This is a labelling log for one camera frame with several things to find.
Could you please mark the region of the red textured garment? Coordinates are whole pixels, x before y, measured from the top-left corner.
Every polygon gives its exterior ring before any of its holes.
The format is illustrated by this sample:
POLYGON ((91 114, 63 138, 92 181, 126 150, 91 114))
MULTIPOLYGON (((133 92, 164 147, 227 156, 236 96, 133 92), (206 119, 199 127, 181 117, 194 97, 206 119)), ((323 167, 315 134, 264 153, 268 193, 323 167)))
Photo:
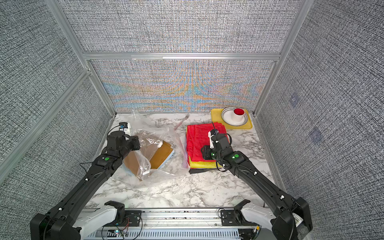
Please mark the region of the red textured garment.
POLYGON ((226 133, 227 130, 224 125, 219 123, 200 124, 187 126, 187 153, 188 158, 191 157, 192 161, 206 161, 202 157, 201 149, 203 146, 209 145, 209 131, 216 129, 219 133, 226 133))

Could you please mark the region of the yellow-green shorts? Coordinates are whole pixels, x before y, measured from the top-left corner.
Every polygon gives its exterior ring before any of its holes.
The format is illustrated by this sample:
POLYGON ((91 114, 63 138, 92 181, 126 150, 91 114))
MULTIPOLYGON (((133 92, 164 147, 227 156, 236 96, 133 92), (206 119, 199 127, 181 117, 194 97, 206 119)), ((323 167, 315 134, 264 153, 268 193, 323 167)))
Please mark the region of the yellow-green shorts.
POLYGON ((192 161, 191 157, 189 157, 189 166, 191 169, 215 169, 216 162, 215 161, 192 161))

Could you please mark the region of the black trousers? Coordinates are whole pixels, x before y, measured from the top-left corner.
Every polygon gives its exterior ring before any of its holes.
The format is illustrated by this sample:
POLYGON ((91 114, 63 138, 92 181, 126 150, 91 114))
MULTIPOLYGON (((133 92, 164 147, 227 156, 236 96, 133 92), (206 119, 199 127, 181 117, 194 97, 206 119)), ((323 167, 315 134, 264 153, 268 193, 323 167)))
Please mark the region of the black trousers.
POLYGON ((192 174, 199 174, 199 173, 206 173, 211 171, 217 171, 218 169, 190 169, 189 173, 192 174))

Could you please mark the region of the clear plastic vacuum bag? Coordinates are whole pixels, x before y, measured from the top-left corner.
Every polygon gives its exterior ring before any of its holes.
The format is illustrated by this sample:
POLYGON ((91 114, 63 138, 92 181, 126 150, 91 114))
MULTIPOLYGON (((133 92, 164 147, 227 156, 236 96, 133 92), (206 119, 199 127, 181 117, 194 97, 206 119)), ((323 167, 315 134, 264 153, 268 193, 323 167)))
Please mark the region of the clear plastic vacuum bag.
POLYGON ((155 186, 189 173, 187 151, 173 127, 158 127, 132 110, 128 123, 140 150, 123 160, 121 180, 133 188, 155 186))

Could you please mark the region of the mustard brown trousers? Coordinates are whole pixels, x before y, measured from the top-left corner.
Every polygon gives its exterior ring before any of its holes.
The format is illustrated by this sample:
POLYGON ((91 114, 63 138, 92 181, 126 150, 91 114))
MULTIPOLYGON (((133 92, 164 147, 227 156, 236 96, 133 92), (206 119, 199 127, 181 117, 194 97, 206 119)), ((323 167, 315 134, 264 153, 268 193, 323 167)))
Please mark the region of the mustard brown trousers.
POLYGON ((166 142, 158 135, 148 131, 138 131, 135 135, 139 138, 140 149, 135 155, 139 164, 139 171, 136 177, 140 180, 144 179, 144 175, 148 174, 151 169, 150 160, 157 151, 174 150, 170 143, 166 142))

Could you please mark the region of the light blue trousers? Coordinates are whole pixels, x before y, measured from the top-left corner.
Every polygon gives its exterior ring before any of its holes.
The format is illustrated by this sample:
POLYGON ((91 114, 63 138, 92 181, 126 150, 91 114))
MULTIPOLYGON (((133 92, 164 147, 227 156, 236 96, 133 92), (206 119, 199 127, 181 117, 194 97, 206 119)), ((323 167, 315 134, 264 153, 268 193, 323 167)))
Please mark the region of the light blue trousers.
MULTIPOLYGON (((123 161, 123 168, 129 175, 133 176, 136 176, 139 171, 139 164, 135 153, 136 151, 130 152, 123 161)), ((157 151, 150 160, 151 169, 161 169, 174 153, 174 150, 157 151)))

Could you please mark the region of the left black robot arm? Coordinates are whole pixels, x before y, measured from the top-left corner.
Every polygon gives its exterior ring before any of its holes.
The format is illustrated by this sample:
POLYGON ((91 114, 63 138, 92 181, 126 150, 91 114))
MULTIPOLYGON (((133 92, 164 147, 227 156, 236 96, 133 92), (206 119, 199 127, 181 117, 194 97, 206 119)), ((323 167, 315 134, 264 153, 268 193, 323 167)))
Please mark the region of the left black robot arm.
POLYGON ((32 240, 80 240, 85 228, 75 222, 86 203, 122 165, 132 151, 140 150, 137 136, 115 131, 107 136, 107 146, 95 158, 85 176, 46 214, 36 214, 30 222, 32 240))

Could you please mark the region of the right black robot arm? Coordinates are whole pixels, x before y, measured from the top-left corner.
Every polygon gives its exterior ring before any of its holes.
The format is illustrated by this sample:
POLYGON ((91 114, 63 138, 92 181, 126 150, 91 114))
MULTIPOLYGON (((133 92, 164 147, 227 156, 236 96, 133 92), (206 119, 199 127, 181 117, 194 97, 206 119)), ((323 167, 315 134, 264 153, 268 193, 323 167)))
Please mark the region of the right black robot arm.
POLYGON ((309 204, 294 198, 265 177, 240 151, 234 151, 232 138, 216 130, 208 133, 210 144, 201 149, 205 160, 214 160, 219 171, 229 171, 244 181, 273 213, 267 220, 278 240, 303 240, 313 229, 309 204))

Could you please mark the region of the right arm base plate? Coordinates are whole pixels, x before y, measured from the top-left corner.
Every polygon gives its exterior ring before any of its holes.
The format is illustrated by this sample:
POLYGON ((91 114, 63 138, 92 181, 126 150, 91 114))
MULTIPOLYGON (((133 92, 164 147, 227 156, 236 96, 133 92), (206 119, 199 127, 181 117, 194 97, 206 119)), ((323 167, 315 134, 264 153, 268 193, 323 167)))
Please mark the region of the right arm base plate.
POLYGON ((258 226, 257 223, 252 223, 242 216, 239 211, 219 209, 218 216, 224 227, 240 227, 240 226, 258 226))

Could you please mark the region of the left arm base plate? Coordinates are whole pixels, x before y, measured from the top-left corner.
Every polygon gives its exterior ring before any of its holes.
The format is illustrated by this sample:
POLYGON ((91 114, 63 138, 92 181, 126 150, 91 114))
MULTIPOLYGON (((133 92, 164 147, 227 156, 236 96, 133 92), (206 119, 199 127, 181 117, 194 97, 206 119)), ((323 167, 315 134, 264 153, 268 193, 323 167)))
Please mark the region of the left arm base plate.
POLYGON ((128 227, 139 227, 141 225, 142 213, 140 210, 125 210, 124 217, 120 217, 118 214, 117 218, 111 223, 106 224, 105 227, 119 227, 121 229, 126 225, 128 227))

